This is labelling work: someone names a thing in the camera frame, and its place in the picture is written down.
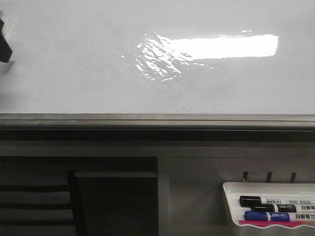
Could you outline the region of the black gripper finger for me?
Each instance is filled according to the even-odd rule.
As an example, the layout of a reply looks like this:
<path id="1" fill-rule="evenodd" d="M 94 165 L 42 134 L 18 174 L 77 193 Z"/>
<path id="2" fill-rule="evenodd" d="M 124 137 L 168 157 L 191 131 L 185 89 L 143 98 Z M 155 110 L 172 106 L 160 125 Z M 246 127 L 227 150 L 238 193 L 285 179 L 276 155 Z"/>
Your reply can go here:
<path id="1" fill-rule="evenodd" d="M 0 19 L 0 61 L 3 63 L 8 63 L 12 56 L 12 49 L 10 48 L 2 33 L 3 26 L 4 22 L 2 19 Z"/>

